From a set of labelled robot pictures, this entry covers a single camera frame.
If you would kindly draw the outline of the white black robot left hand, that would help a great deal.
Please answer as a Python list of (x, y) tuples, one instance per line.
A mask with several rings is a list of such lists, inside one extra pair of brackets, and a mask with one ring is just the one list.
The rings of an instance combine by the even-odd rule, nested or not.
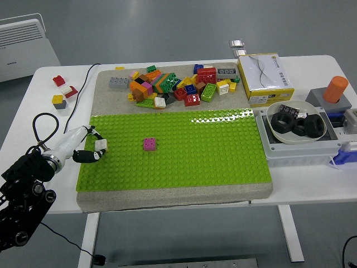
[[(84, 141), (87, 135), (97, 138), (95, 151), (78, 150), (76, 148)], [(107, 151), (107, 140), (95, 130), (94, 126), (81, 126), (64, 134), (63, 139), (52, 149), (42, 155), (47, 159), (54, 160), (59, 167), (63, 167), (65, 160), (73, 158), (78, 163), (93, 163), (98, 161)]]

